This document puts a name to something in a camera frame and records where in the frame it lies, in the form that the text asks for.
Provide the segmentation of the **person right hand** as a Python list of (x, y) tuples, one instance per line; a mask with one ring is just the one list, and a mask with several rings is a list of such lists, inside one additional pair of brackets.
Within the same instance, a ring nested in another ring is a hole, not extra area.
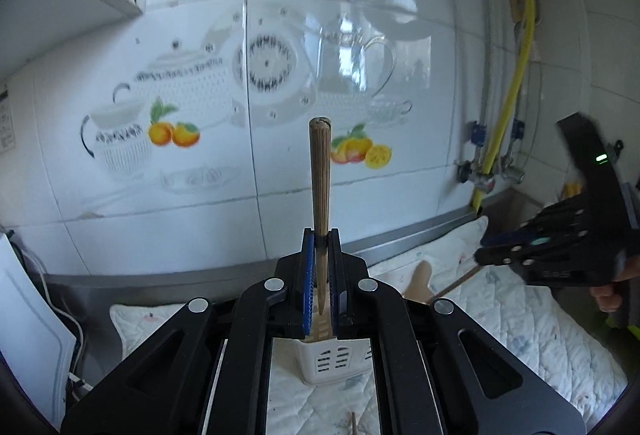
[(623, 305), (623, 296), (616, 291), (617, 283), (637, 279), (639, 275), (640, 259), (639, 256), (634, 256), (626, 260), (623, 271), (611, 283), (600, 285), (600, 287), (591, 287), (589, 289), (590, 295), (596, 301), (600, 311), (608, 314), (618, 311)]

